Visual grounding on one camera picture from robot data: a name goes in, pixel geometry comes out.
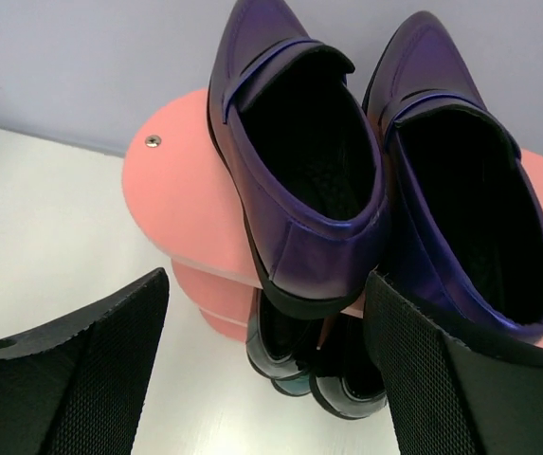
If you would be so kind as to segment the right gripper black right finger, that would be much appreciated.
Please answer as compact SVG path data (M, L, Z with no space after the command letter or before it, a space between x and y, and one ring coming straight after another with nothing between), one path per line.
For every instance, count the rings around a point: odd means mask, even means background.
M364 337L403 454L543 454L543 348L371 272Z

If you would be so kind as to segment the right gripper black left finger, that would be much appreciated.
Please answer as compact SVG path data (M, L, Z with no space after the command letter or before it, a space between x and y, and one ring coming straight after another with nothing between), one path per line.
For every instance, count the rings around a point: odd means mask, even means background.
M0 454L129 454L169 302L157 268L0 339Z

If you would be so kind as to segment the black glossy shoe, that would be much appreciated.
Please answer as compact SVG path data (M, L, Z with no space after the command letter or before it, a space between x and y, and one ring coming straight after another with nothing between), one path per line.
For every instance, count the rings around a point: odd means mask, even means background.
M247 322L246 355L257 373L269 379L296 379L310 372L324 319L292 318L259 289Z
M339 314L317 350L309 376L311 393L332 415L359 420L388 402L380 371L370 360L363 320Z

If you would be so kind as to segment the green metallic shoe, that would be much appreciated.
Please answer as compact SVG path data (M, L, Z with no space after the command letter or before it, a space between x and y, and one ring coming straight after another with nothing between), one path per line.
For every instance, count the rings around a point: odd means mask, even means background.
M302 397L311 392L308 372L290 378L271 379L270 382L278 393L289 397Z

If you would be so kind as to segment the purple shoe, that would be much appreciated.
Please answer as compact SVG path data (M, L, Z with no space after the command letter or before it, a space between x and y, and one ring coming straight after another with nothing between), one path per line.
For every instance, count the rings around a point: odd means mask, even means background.
M511 337L543 337L543 209L509 131L428 11L387 44L363 102L389 164L402 292Z
M297 319L353 304L389 237L381 151L348 89L353 70L286 3L239 1L210 75L208 130L262 290Z

